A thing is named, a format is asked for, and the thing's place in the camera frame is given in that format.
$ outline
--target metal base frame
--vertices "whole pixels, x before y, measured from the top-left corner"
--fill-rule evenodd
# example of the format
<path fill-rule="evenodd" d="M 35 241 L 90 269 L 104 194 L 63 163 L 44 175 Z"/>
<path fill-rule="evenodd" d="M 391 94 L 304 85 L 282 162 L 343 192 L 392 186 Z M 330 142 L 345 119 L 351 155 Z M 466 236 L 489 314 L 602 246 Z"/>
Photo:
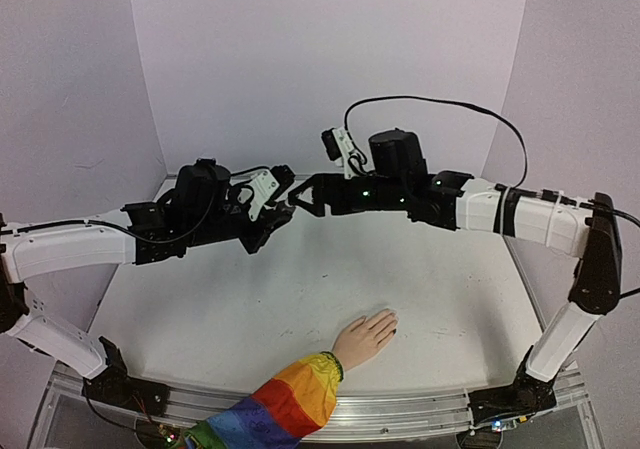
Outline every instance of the metal base frame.
<path fill-rule="evenodd" d="M 555 384 L 558 411 L 578 406 L 581 415 L 588 417 L 590 430 L 587 439 L 590 449 L 602 446 L 591 404 L 582 375 L 577 369 L 562 372 Z M 190 385 L 170 384 L 164 424 L 188 427 L 196 421 L 228 409 L 246 394 L 204 389 Z M 58 401 L 61 397 L 84 400 L 82 378 L 62 364 L 53 371 L 47 392 L 36 419 L 30 449 L 44 447 Z M 408 393 L 401 395 L 340 396 L 329 424 L 305 439 L 309 442 L 355 443 L 389 442 L 427 439 L 467 431 L 472 426 L 468 409 L 468 393 L 449 392 Z M 109 409 L 144 419 L 144 416 L 121 408 Z"/>

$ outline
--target white cable tie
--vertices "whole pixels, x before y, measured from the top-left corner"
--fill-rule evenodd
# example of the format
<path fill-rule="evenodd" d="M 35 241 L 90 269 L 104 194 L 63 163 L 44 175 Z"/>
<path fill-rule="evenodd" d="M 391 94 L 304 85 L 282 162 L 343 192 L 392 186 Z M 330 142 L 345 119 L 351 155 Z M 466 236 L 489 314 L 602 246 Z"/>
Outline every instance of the white cable tie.
<path fill-rule="evenodd" d="M 511 190 L 511 186 L 507 186 L 505 188 L 504 194 L 502 196 L 502 202 L 500 203 L 500 235 L 501 236 L 504 236 L 504 211 L 505 211 L 505 206 L 507 204 L 507 196 L 509 195 L 510 190 Z"/>
<path fill-rule="evenodd" d="M 551 210 L 551 216 L 549 217 L 549 224 L 547 224 L 547 236 L 544 239 L 544 245 L 549 247 L 551 245 L 551 234 L 553 234 L 553 226 L 555 223 L 556 211 L 558 207 L 560 207 L 560 201 L 564 197 L 564 191 L 558 191 L 558 198 L 556 202 L 553 204 L 553 209 Z"/>

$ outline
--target human hand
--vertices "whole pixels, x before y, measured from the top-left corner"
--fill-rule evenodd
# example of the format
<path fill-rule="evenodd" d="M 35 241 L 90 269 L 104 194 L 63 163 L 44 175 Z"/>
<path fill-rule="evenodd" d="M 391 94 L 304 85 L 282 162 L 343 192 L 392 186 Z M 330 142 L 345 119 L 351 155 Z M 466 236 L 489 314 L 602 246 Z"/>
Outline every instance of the human hand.
<path fill-rule="evenodd" d="M 331 352 L 347 372 L 368 361 L 389 344 L 397 325 L 398 317 L 390 309 L 370 318 L 362 316 L 342 330 Z"/>

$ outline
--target fingers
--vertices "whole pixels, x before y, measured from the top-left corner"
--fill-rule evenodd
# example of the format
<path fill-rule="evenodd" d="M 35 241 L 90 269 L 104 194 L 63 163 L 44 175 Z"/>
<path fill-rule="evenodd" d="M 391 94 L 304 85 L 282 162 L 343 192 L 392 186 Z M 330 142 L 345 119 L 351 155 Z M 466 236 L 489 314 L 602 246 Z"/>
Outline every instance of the fingers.
<path fill-rule="evenodd" d="M 393 336 L 396 335 L 396 331 L 391 331 L 389 334 L 386 335 L 386 337 L 384 339 L 382 339 L 379 343 L 378 343 L 378 351 L 381 351 L 384 346 L 386 346 L 387 344 L 389 344 L 389 342 L 391 341 L 391 339 L 393 339 Z"/>
<path fill-rule="evenodd" d="M 378 324 L 381 320 L 383 320 L 385 317 L 389 315 L 393 315 L 393 312 L 391 312 L 391 309 L 385 309 L 384 311 L 380 311 L 378 314 L 376 314 L 375 316 L 373 316 L 371 319 L 367 321 L 367 328 L 371 329 L 372 327 L 374 327 L 376 324 Z"/>
<path fill-rule="evenodd" d="M 380 343 L 380 341 L 382 341 L 385 337 L 387 337 L 389 335 L 390 332 L 393 332 L 393 330 L 398 326 L 398 320 L 397 319 L 393 319 L 391 322 L 389 322 L 386 326 L 384 326 L 375 336 L 374 340 L 377 343 Z"/>
<path fill-rule="evenodd" d="M 364 321 L 367 320 L 367 316 L 362 316 L 353 321 L 347 327 L 345 327 L 346 331 L 353 331 L 355 328 L 360 327 Z"/>

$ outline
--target white backdrop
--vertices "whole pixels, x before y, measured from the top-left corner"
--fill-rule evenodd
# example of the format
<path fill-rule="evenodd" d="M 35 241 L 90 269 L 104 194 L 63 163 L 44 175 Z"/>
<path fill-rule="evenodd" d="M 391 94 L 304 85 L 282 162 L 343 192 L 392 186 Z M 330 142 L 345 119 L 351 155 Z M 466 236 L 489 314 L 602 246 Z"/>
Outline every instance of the white backdrop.
<path fill-rule="evenodd" d="M 169 172 L 201 156 L 232 170 L 331 171 L 320 132 L 385 93 L 502 107 L 525 0 L 132 0 Z M 496 123 L 416 102 L 359 108 L 352 132 L 420 135 L 431 170 L 480 174 Z"/>

